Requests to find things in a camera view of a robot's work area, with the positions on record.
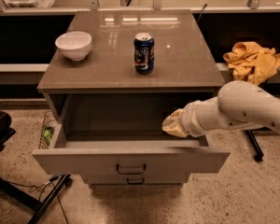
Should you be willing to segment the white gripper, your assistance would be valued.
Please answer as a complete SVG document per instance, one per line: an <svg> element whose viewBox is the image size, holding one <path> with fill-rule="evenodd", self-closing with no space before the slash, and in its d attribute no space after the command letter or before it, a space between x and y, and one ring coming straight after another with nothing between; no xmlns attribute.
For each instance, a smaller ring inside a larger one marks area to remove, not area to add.
<svg viewBox="0 0 280 224"><path fill-rule="evenodd" d="M207 131L198 121L197 109L201 101L187 104L183 109L177 109L162 122L162 130L177 137L200 137Z"/></svg>

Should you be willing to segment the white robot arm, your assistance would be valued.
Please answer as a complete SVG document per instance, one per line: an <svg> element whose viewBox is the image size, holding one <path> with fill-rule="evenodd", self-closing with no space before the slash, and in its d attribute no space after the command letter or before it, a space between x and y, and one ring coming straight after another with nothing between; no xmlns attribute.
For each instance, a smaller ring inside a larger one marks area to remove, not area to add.
<svg viewBox="0 0 280 224"><path fill-rule="evenodd" d="M162 123L164 132L177 137L261 127L280 134L280 99L252 83L239 80L224 85L214 98L177 109Z"/></svg>

